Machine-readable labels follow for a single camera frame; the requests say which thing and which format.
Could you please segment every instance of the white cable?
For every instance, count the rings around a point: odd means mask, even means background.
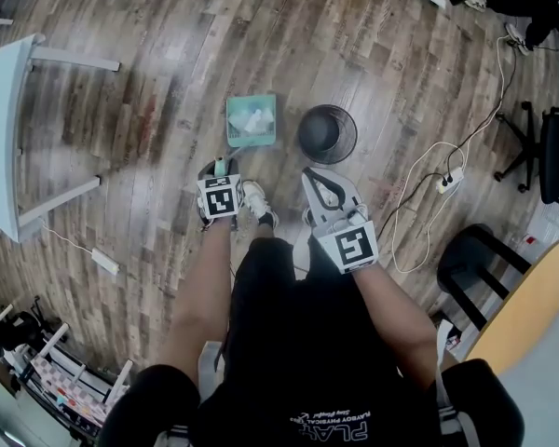
[[[400,211],[400,204],[402,203],[402,199],[403,196],[406,192],[406,187],[408,186],[408,181],[410,180],[410,175],[412,174],[412,170],[414,169],[414,167],[416,166],[416,164],[418,164],[434,147],[436,147],[439,144],[445,144],[445,145],[450,145],[452,147],[455,147],[461,154],[462,154],[462,173],[466,170],[466,166],[468,164],[468,158],[470,157],[470,143],[472,141],[472,139],[478,135],[479,133],[483,132],[490,124],[491,122],[493,122],[493,119],[495,118],[495,115],[497,114],[498,110],[501,109],[501,105],[503,104],[503,95],[505,93],[505,75],[503,74],[503,68],[501,66],[501,57],[500,57],[500,53],[499,53],[499,41],[500,40],[506,40],[509,37],[507,35],[505,36],[501,36],[497,39],[496,42],[496,46],[497,46],[497,62],[498,62],[498,66],[499,66],[499,72],[501,73],[501,95],[499,97],[499,104],[497,107],[496,111],[493,111],[493,114],[484,122],[484,124],[482,124],[474,134],[472,134],[470,136],[470,138],[468,139],[468,151],[467,153],[464,155],[464,151],[462,151],[461,148],[459,148],[458,146],[450,143],[450,142],[436,142],[435,144],[433,144],[426,152],[425,154],[423,154],[419,159],[416,160],[416,162],[412,165],[412,167],[410,168],[410,171],[408,172],[408,177],[406,177],[406,182],[403,185],[403,190],[402,190],[402,195],[400,196],[400,200],[398,201],[398,205],[396,206],[397,209],[395,211],[395,224],[393,225],[393,238],[391,239],[391,258],[393,258],[393,264],[395,266],[395,269],[403,274],[406,275],[408,273],[412,273],[414,271],[416,271],[418,268],[420,268],[423,264],[425,264],[425,262],[429,259],[429,252],[430,252],[430,228],[432,227],[432,225],[434,224],[435,220],[437,220],[437,217],[439,217],[439,215],[441,215],[441,212],[443,211],[443,209],[445,208],[445,205],[447,204],[447,202],[449,202],[449,199],[452,198],[457,190],[459,189],[459,186],[462,184],[462,181],[460,181],[456,188],[454,188],[454,190],[452,191],[452,193],[449,195],[449,197],[444,201],[444,203],[441,205],[441,208],[437,211],[437,213],[435,214],[435,216],[431,219],[431,221],[429,222],[429,225],[427,226],[427,252],[425,253],[425,258],[422,260],[422,262],[420,262],[420,264],[418,264],[417,266],[415,266],[414,268],[411,268],[410,270],[401,270],[400,267],[398,267],[398,261],[395,257],[395,237],[396,237],[396,232],[398,230],[398,213]]]
[[[85,247],[81,247],[80,245],[76,245],[73,241],[69,240],[66,237],[63,237],[62,235],[60,235],[58,232],[52,230],[51,228],[48,228],[48,226],[44,223],[44,228],[46,230],[48,230],[49,232],[51,232],[52,234],[54,234],[56,237],[61,238],[62,240],[66,240],[68,243],[70,243],[71,245],[73,245],[74,247],[77,247],[78,249],[84,250],[86,251],[89,255],[91,255],[91,251],[87,250]]]

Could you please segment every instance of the black shorts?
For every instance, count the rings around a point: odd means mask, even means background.
[[[352,275],[341,275],[315,238],[308,246],[310,270],[296,280],[291,244],[280,238],[252,242],[232,291],[226,376],[268,373],[284,354],[298,359],[301,369],[308,360],[337,363],[327,358],[332,353],[343,358],[357,350],[357,356],[383,351]]]

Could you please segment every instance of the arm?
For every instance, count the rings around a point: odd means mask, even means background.
[[[427,314],[379,265],[354,272],[366,309],[402,372],[427,389],[435,380],[437,332]]]
[[[225,339],[230,311],[230,225],[226,217],[203,236],[197,262],[178,290],[159,363],[198,384],[198,358],[207,341]]]

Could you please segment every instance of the white sneaker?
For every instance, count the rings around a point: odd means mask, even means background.
[[[530,50],[525,45],[525,40],[522,34],[519,32],[515,25],[511,23],[505,23],[505,31],[510,36],[510,38],[517,43],[517,47],[524,56],[528,56],[530,54]]]
[[[273,217],[273,228],[275,229],[280,223],[280,217],[269,207],[265,198],[265,191],[261,188],[261,185],[255,181],[244,181],[242,189],[244,190],[244,204],[252,212],[252,215],[259,220],[266,213],[270,213]]]
[[[486,10],[486,0],[464,0],[464,3],[470,7],[474,8],[478,11],[485,11]]]
[[[317,188],[319,189],[320,196],[323,197],[323,201],[329,206],[337,205],[337,195],[331,190],[325,187],[322,183],[317,183]],[[305,225],[309,227],[315,226],[315,220],[313,219],[313,212],[310,211],[310,207],[307,207],[304,212],[302,212],[302,221]]]

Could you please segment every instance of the laminate flooring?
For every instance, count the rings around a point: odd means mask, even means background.
[[[359,140],[333,167],[354,181],[377,230],[396,207],[411,165],[437,141],[461,142],[498,101],[497,39],[502,19],[465,6],[441,10],[427,0],[7,0],[12,27],[0,46],[42,33],[51,47],[121,61],[119,73],[38,63],[22,101],[19,203],[28,207],[92,174],[102,185],[49,214],[48,225],[121,264],[117,277],[83,251],[43,231],[17,245],[0,233],[0,304],[17,309],[41,295],[46,310],[71,326],[72,343],[92,365],[119,369],[155,359],[201,234],[195,210],[198,171],[226,152],[225,100],[275,93],[274,146],[239,156],[244,179],[265,189],[281,218],[277,232],[295,244],[306,268],[306,200],[300,183],[310,162],[295,133],[321,103],[347,109]],[[501,43],[509,81],[514,56]],[[525,125],[519,102],[536,114],[559,102],[559,62],[539,51],[517,57],[502,110]],[[426,172],[445,171],[440,146],[416,166],[406,194]],[[460,327],[468,320],[441,294],[435,267],[447,241],[486,223],[512,245],[524,234],[538,187],[519,194],[517,172],[495,183],[519,152],[494,122],[471,142],[466,178],[431,228],[429,257],[410,274],[391,259],[393,218],[379,245],[381,264],[425,309],[442,306]],[[458,155],[452,165],[459,166]],[[401,210],[395,248],[402,271],[425,257],[429,220],[443,204],[435,179]],[[244,210],[232,236],[233,265],[256,221]],[[477,303],[488,290],[470,291]]]

